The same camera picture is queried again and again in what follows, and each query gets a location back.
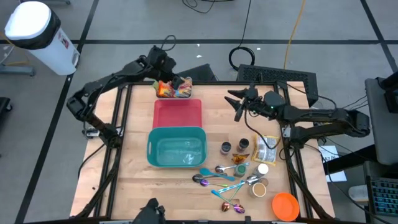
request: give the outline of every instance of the keyboard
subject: keyboard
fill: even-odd
[[[367,185],[375,215],[398,217],[398,179],[369,177]]]

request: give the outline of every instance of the concrete floor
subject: concrete floor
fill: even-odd
[[[169,55],[180,72],[209,63],[220,80],[235,80],[236,72],[228,63],[229,51],[237,46],[243,33],[249,1],[235,0],[215,3],[205,15],[186,8],[180,0],[72,0],[72,5],[49,2],[62,20],[62,29],[79,43],[93,3],[97,3],[88,40],[161,40],[169,34],[178,39],[191,39],[191,44],[179,44]],[[367,0],[371,12],[386,40],[398,39],[398,2]],[[198,1],[199,9],[207,10],[211,3]],[[298,0],[252,0],[245,39],[265,40],[261,44],[244,44],[256,54],[256,65],[282,68],[285,44],[268,44],[267,40],[286,40],[294,26],[301,2]],[[0,0],[0,27],[17,6],[16,0]],[[349,44],[344,40],[377,40],[361,1],[307,0],[295,39],[342,40],[333,44],[297,44],[290,48],[287,68],[315,72],[318,92],[347,105],[364,96],[366,78],[386,77],[392,73],[380,44]],[[225,44],[202,44],[201,40],[222,40]],[[86,82],[118,71],[124,64],[147,54],[151,45],[85,44],[78,71],[74,74],[67,96]],[[398,45],[388,45],[392,56],[398,57]],[[81,123],[62,108],[55,131],[49,131],[54,111],[67,77],[60,77],[29,55],[37,75],[0,75],[0,96],[10,97],[14,110],[2,124],[0,132],[0,223],[16,220],[22,199],[44,144],[46,135],[52,138],[47,158],[35,188],[25,222],[67,218],[77,183],[77,170],[82,161],[86,139],[81,135]],[[23,60],[15,51],[8,62]],[[235,63],[250,63],[248,55],[236,52]],[[327,101],[316,103],[329,108]],[[366,107],[360,109],[369,113]],[[336,142],[358,150],[373,143],[372,136],[353,139],[333,137]],[[348,190],[364,182],[361,167],[346,171],[348,181],[338,185]],[[336,216],[342,220],[364,221],[364,213],[330,186]]]

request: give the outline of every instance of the tabletop surface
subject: tabletop surface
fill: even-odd
[[[290,84],[304,91],[302,82],[290,82]],[[235,112],[224,99],[224,96],[228,95],[227,90],[241,90],[245,87],[247,86],[207,85],[193,87],[192,98],[201,99],[203,129],[207,137],[208,157],[201,167],[214,169],[216,165],[220,164],[224,166],[233,165],[231,156],[233,152],[236,152],[237,143],[241,138],[250,140],[246,153],[252,153],[255,134],[245,126],[244,119],[241,119],[238,123],[234,122]],[[257,86],[256,88],[260,95],[273,90],[272,86]],[[289,88],[289,96],[292,105],[298,108],[308,108],[307,98],[303,93]],[[116,90],[112,90],[101,95],[98,101],[96,115],[105,122],[111,121],[115,98]],[[165,207],[165,216],[168,220],[243,220],[244,215],[250,215],[252,220],[277,220],[271,208],[272,199],[279,192],[290,191],[286,164],[278,156],[276,166],[269,166],[269,172],[266,175],[269,185],[263,198],[250,197],[247,185],[244,185],[236,194],[234,202],[240,203],[246,209],[244,215],[238,214],[232,209],[227,212],[220,210],[223,201],[211,194],[212,189],[219,187],[202,187],[192,181],[192,176],[198,174],[201,167],[164,169],[151,166],[146,158],[146,146],[148,135],[152,130],[155,100],[156,97],[151,86],[139,85],[133,87],[112,219],[132,219],[150,198],[156,197],[159,203]],[[120,110],[118,120],[121,120],[122,110],[123,107]],[[260,116],[257,118],[248,116],[248,123],[262,134],[280,136],[277,121],[268,121]],[[297,125],[310,127],[312,124],[297,123]],[[221,143],[225,141],[229,141],[233,146],[226,157],[220,154]],[[85,157],[101,144],[102,142],[99,139],[89,140]],[[316,140],[311,140],[307,144],[318,147]],[[81,170],[71,215],[80,212],[98,188],[103,159],[104,150],[88,161]],[[302,160],[308,189],[326,212],[334,216],[320,153],[311,147],[305,147],[302,149]],[[243,177],[244,180],[259,164],[251,161],[251,156],[246,159],[246,162],[251,162],[251,165]],[[233,169],[228,169],[226,172],[232,175]],[[238,179],[235,182],[223,179],[209,180],[215,184],[229,185],[239,182]],[[302,194],[298,187],[297,191],[301,212],[305,214]],[[232,193],[233,190],[225,192],[223,196],[229,198]],[[105,202],[107,198],[108,191],[104,194]],[[101,214],[105,214],[105,202],[103,202]]]
[[[375,79],[365,81],[366,96],[371,114],[374,145],[377,160],[384,165],[398,163],[398,151],[394,141],[398,132],[398,114],[390,113],[384,98],[384,90]]]

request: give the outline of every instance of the wooden table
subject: wooden table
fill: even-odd
[[[290,84],[304,91],[302,82],[290,82]],[[224,99],[224,96],[228,95],[227,90],[241,90],[245,87],[247,86],[198,85],[193,87],[193,98],[201,99],[203,129],[207,136],[208,157],[202,167],[214,169],[219,164],[232,165],[232,153],[227,157],[220,154],[221,143],[225,141],[229,141],[233,145],[232,151],[235,152],[238,141],[241,138],[247,138],[250,140],[250,144],[246,152],[252,152],[254,133],[245,126],[243,118],[238,123],[234,122],[235,112]],[[256,88],[260,95],[272,91],[271,86],[257,86]],[[289,96],[292,105],[308,108],[307,98],[303,93],[289,88]],[[96,114],[105,122],[111,121],[115,98],[116,89],[103,94],[98,101]],[[132,219],[150,198],[156,197],[159,203],[165,207],[165,216],[168,220],[243,220],[244,215],[250,215],[252,220],[277,220],[271,209],[272,199],[279,192],[290,191],[286,164],[278,157],[277,165],[269,166],[269,172],[266,175],[269,185],[265,197],[251,198],[247,185],[244,185],[236,194],[235,202],[239,202],[246,209],[244,215],[238,214],[232,209],[222,212],[220,207],[223,201],[210,193],[211,189],[218,187],[202,187],[191,180],[194,174],[199,173],[200,167],[162,169],[151,166],[146,159],[146,146],[148,134],[152,130],[155,100],[154,90],[151,86],[133,87],[112,219]],[[279,125],[276,121],[268,121],[260,116],[257,118],[248,116],[248,123],[262,134],[280,136]],[[298,123],[297,125],[310,127],[312,124]],[[85,157],[90,155],[101,143],[99,139],[89,140]],[[308,144],[318,147],[316,140],[311,140]],[[82,169],[71,215],[80,212],[95,193],[94,189],[98,188],[103,159],[104,150],[92,158]],[[302,149],[302,160],[308,189],[326,212],[334,216],[319,152],[311,147],[306,147]],[[251,165],[248,167],[249,172],[243,177],[244,180],[258,165],[257,162],[251,161],[251,157],[246,161],[250,161]],[[227,173],[232,175],[233,170],[228,169]],[[231,185],[239,182],[238,180],[230,182],[223,179],[211,181]],[[300,209],[305,216],[302,194],[298,187],[297,191]],[[229,198],[232,193],[233,190],[224,193],[224,196]],[[101,214],[105,214],[107,198],[108,193],[106,192]]]

